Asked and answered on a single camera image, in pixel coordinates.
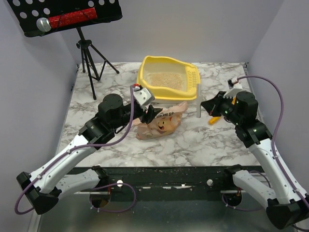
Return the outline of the orange plastic scoop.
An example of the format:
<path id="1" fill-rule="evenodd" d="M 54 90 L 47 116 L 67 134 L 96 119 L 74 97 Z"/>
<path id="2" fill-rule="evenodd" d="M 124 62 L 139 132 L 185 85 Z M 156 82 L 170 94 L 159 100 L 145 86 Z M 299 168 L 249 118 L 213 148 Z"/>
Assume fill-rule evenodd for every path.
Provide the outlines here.
<path id="1" fill-rule="evenodd" d="M 232 104 L 235 104 L 235 100 L 236 100 L 236 98 L 233 98 Z M 208 121 L 208 124 L 209 124 L 209 125 L 213 125 L 213 124 L 215 124 L 220 118 L 221 118 L 220 116 L 218 116 L 218 117 L 212 117 L 212 118 Z"/>

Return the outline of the pink cat litter bag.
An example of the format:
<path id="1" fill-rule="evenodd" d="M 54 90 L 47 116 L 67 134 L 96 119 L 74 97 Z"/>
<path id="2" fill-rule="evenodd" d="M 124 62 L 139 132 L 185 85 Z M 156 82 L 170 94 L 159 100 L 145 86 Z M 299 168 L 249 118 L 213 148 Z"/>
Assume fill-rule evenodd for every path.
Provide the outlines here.
<path id="1" fill-rule="evenodd" d="M 149 124 L 134 119 L 133 125 L 137 127 L 136 138 L 148 140 L 172 134 L 181 124 L 181 118 L 188 109 L 188 103 L 183 101 L 177 105 L 163 109 Z"/>

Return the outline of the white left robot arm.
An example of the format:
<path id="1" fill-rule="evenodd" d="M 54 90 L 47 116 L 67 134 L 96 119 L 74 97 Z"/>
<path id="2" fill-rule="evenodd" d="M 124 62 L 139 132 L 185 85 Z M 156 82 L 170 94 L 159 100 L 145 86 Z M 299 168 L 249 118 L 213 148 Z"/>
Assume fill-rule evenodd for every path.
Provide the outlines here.
<path id="1" fill-rule="evenodd" d="M 58 201 L 70 194 L 83 190 L 101 191 L 113 184 L 106 171 L 99 165 L 79 174 L 69 172 L 83 159 L 101 147 L 121 142 L 126 133 L 117 141 L 111 140 L 124 128 L 128 130 L 134 119 L 149 124 L 161 111 L 154 108 L 151 97 L 137 99 L 131 96 L 131 103 L 123 104 L 118 94 L 109 94 L 98 105 L 98 112 L 79 130 L 74 139 L 58 155 L 41 168 L 31 172 L 21 172 L 17 181 L 22 188 L 32 210 L 42 215 L 51 210 Z"/>

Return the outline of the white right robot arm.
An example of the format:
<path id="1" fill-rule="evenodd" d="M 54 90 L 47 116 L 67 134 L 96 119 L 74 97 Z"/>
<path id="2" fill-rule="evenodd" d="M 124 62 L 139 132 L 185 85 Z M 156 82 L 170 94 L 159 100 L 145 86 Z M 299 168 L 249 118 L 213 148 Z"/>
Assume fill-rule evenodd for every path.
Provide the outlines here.
<path id="1" fill-rule="evenodd" d="M 237 137 L 260 163 L 271 187 L 258 181 L 239 165 L 234 165 L 222 177 L 227 189 L 239 187 L 250 194 L 266 210 L 267 217 L 277 229 L 301 222 L 309 217 L 309 195 L 288 170 L 278 150 L 272 145 L 273 136 L 267 126 L 257 119 L 258 101 L 247 91 L 234 99 L 225 98 L 220 91 L 214 98 L 201 102 L 210 116 L 223 116 L 233 125 Z"/>

